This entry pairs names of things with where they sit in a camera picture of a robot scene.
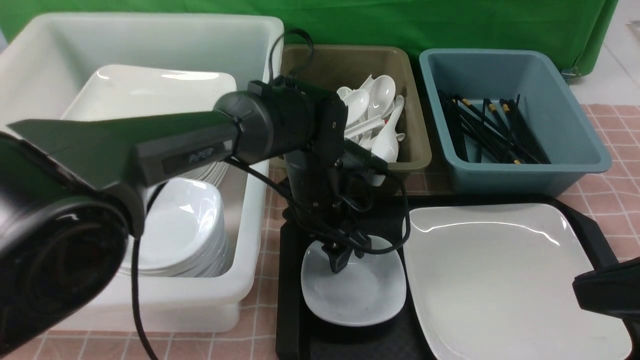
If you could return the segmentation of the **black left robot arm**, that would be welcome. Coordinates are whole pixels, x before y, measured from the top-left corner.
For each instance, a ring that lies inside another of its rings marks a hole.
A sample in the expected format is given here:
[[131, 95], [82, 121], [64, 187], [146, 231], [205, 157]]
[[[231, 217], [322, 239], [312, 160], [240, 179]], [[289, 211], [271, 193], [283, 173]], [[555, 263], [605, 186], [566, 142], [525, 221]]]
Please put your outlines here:
[[344, 138], [333, 91], [279, 76], [222, 95], [211, 110], [114, 120], [20, 120], [1, 133], [1, 357], [91, 302], [128, 240], [140, 249], [146, 192], [224, 161], [262, 180], [332, 243], [325, 222], [375, 158]]

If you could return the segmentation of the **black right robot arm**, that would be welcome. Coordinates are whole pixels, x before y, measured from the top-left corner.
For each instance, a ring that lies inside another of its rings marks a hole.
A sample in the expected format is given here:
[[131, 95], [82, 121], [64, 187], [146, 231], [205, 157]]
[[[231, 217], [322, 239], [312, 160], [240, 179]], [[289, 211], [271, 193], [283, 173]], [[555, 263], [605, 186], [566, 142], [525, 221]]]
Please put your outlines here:
[[640, 258], [576, 276], [574, 296], [581, 309], [623, 321], [631, 337], [629, 360], [638, 360], [640, 342]]

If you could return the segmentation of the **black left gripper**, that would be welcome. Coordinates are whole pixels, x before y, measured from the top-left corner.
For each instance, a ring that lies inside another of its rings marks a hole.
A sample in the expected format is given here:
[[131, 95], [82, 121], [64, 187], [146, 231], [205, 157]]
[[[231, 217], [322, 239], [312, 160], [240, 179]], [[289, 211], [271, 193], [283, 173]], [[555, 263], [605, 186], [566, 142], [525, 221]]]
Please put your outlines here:
[[371, 240], [355, 220], [373, 205], [373, 192], [366, 186], [365, 200], [352, 195], [351, 187], [366, 182], [373, 170], [373, 155], [359, 145], [345, 145], [315, 153], [311, 148], [284, 156], [287, 184], [293, 202], [291, 217], [297, 225], [322, 243], [330, 271], [339, 274], [349, 264], [353, 251], [370, 251]]

